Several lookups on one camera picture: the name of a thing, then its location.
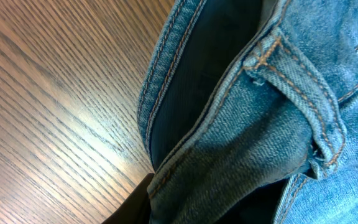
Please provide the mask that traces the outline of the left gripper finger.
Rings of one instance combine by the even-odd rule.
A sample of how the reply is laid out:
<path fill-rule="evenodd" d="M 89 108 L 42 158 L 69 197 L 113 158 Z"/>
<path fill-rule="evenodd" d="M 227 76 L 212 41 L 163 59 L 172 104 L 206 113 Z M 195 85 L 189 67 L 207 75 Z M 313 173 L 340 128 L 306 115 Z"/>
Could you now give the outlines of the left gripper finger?
<path fill-rule="evenodd" d="M 149 224 L 150 199 L 147 187 L 154 177 L 147 174 L 122 205 L 102 224 Z"/>

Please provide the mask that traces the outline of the blue denim jeans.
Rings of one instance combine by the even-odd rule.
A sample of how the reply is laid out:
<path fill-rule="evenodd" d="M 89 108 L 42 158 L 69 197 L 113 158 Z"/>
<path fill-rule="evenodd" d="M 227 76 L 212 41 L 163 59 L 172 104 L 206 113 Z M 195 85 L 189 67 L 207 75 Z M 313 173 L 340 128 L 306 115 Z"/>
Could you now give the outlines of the blue denim jeans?
<path fill-rule="evenodd" d="M 358 223 L 358 0 L 178 0 L 138 126 L 151 223 Z"/>

